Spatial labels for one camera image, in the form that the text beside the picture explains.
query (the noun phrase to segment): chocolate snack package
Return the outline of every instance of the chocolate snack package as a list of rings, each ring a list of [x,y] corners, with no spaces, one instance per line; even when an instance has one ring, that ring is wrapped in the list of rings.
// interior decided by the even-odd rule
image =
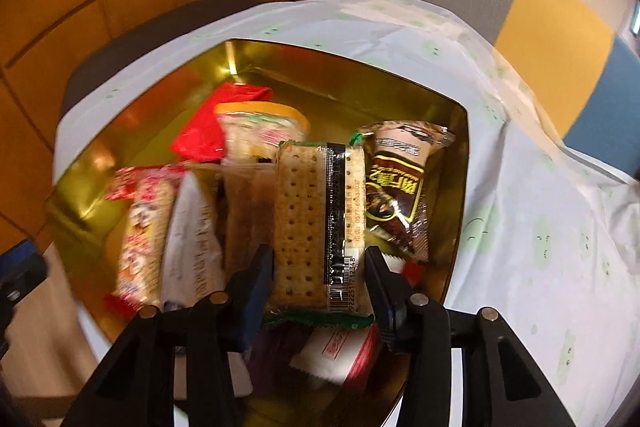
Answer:
[[[357,131],[366,139],[367,228],[414,261],[428,260],[427,206],[422,192],[427,159],[455,140],[446,127],[385,121]]]

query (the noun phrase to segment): barcode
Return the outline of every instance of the barcode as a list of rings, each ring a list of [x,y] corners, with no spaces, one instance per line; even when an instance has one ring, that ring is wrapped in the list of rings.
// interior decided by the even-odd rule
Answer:
[[[355,309],[355,290],[351,284],[333,284],[328,287],[330,312],[350,312]]]

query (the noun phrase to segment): red snack package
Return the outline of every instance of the red snack package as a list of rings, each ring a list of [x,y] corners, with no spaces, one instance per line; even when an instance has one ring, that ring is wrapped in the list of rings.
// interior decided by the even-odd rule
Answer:
[[[196,162],[225,156],[225,134],[218,123],[216,106],[227,102],[271,102],[271,89],[250,84],[222,84],[202,104],[171,145],[182,158]]]
[[[113,177],[105,199],[109,201],[132,200],[136,187],[144,178],[161,178],[177,184],[187,169],[181,165],[158,165],[153,167],[125,167],[118,169]]]

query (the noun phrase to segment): plastic tablecloth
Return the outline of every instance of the plastic tablecloth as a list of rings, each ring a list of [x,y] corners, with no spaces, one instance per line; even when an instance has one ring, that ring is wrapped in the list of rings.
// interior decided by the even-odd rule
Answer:
[[[129,102],[229,38],[354,58],[466,108],[464,228],[445,305],[472,313],[483,306],[499,310],[577,426],[604,425],[640,373],[638,183],[565,148],[513,68],[446,10],[418,0],[277,3],[181,36],[120,71],[65,115],[54,181]],[[452,360],[450,424],[457,426],[459,354],[453,352]],[[397,408],[386,423],[394,425],[396,417]]]

